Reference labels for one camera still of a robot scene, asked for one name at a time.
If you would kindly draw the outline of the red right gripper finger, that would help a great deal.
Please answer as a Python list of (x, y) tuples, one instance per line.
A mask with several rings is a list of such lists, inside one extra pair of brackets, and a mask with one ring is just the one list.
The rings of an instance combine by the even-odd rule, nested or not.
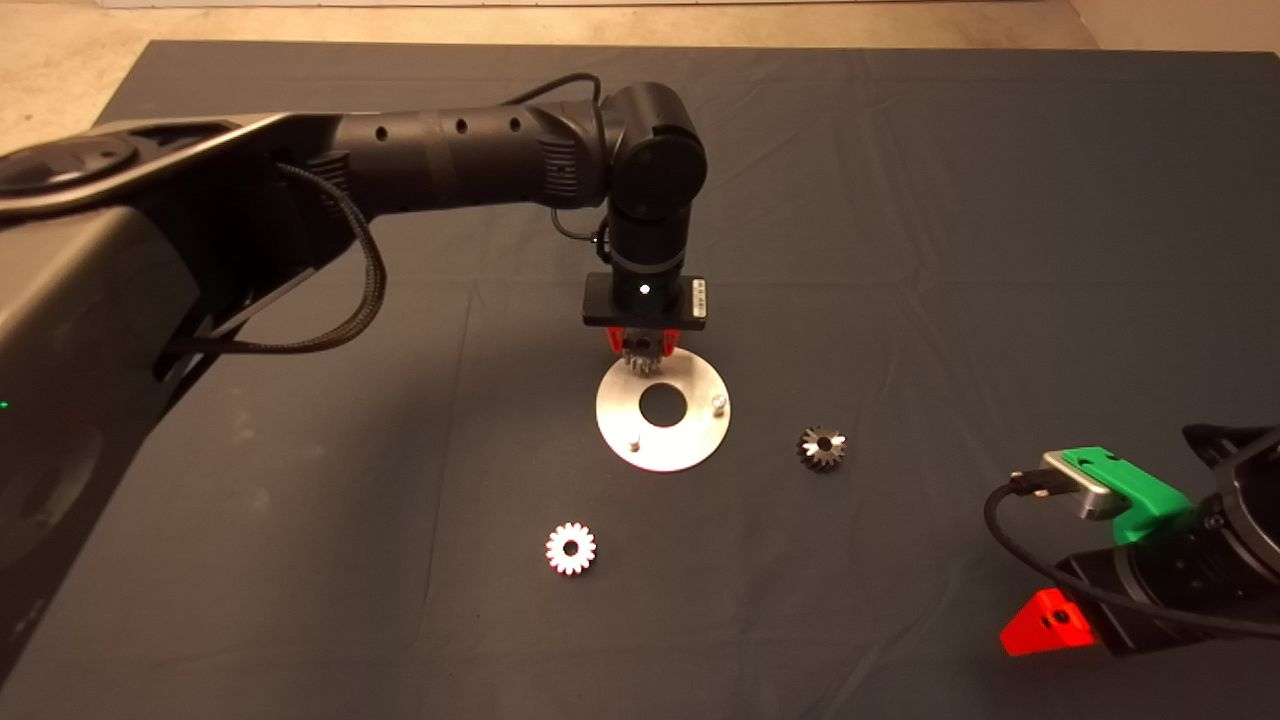
[(1012, 657), (1097, 644), (1097, 634), (1080, 607), (1059, 588), (1037, 591), (1000, 632)]

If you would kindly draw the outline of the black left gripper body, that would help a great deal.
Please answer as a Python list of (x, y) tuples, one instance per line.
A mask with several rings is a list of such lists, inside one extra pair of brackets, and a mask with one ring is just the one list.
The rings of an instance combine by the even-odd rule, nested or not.
[(709, 286), (700, 275), (627, 284), (613, 273), (586, 275), (582, 323), (644, 331), (703, 331), (709, 316)]

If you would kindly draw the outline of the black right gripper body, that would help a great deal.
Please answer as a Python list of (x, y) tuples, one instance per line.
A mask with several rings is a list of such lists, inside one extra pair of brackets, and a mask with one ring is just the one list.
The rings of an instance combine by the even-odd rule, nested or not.
[[(1251, 557), (1224, 529), (1198, 523), (1157, 530), (1140, 542), (1073, 553), (1056, 568), (1100, 591), (1135, 602), (1231, 620), (1251, 619)], [(1158, 620), (1143, 612), (1064, 594), (1114, 656), (1135, 656), (1210, 641), (1226, 632)]]

